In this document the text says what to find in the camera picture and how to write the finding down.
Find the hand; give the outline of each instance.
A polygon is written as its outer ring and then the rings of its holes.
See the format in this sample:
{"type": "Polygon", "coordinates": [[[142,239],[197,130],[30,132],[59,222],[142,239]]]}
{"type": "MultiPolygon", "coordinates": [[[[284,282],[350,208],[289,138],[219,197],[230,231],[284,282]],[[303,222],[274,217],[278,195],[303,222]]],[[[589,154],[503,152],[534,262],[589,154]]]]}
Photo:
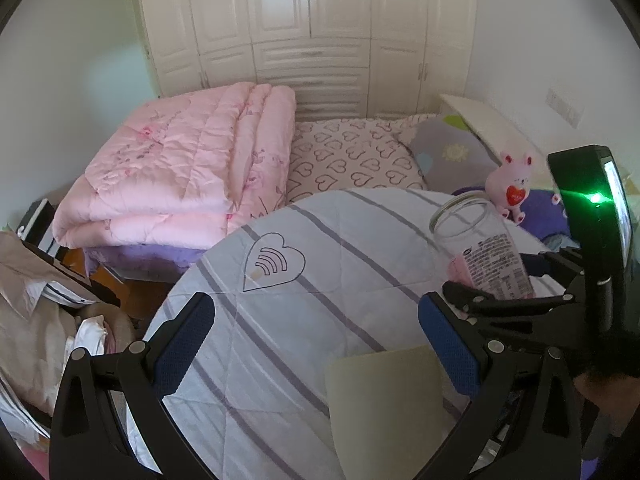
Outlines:
{"type": "Polygon", "coordinates": [[[626,375],[599,378],[582,374],[574,385],[583,396],[609,415],[622,428],[626,427],[640,405],[640,379],[626,375]]]}

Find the screen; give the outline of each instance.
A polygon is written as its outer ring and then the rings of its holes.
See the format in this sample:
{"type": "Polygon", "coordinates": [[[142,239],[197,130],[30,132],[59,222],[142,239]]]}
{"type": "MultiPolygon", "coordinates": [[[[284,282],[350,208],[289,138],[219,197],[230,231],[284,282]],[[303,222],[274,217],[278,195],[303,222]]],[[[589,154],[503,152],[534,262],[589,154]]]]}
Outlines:
{"type": "Polygon", "coordinates": [[[629,245],[631,244],[631,219],[629,218],[629,211],[626,208],[625,190],[622,186],[616,165],[612,160],[604,164],[604,171],[607,175],[613,201],[616,205],[620,241],[622,243],[622,259],[626,265],[626,260],[629,255],[629,245]]]}

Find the wifi symbol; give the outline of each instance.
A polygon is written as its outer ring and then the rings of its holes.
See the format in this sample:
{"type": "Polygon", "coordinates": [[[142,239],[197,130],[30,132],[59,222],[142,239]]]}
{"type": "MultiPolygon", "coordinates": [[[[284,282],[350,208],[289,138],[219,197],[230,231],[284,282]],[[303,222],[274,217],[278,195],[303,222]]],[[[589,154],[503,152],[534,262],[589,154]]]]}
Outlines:
{"type": "Polygon", "coordinates": [[[280,251],[270,247],[260,249],[260,255],[258,256],[258,261],[255,263],[255,266],[262,269],[265,276],[287,271],[287,261],[285,257],[280,251]]]}

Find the white wardrobe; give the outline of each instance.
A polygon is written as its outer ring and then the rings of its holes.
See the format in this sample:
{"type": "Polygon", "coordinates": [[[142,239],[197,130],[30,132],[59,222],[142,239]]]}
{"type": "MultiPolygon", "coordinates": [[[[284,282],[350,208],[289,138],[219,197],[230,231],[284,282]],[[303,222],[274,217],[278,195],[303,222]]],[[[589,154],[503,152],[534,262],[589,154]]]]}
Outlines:
{"type": "Polygon", "coordinates": [[[398,118],[464,91],[476,0],[140,0],[165,96],[296,91],[297,120],[398,118]]]}

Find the gray pillow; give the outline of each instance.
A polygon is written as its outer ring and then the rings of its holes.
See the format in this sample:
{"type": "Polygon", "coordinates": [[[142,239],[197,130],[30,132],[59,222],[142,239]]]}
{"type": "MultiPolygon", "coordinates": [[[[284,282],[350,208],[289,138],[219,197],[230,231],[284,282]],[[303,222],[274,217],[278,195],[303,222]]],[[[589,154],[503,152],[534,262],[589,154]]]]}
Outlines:
{"type": "Polygon", "coordinates": [[[462,187],[484,186],[499,166],[461,116],[427,119],[401,132],[398,140],[412,152],[433,191],[451,194],[462,187]]]}

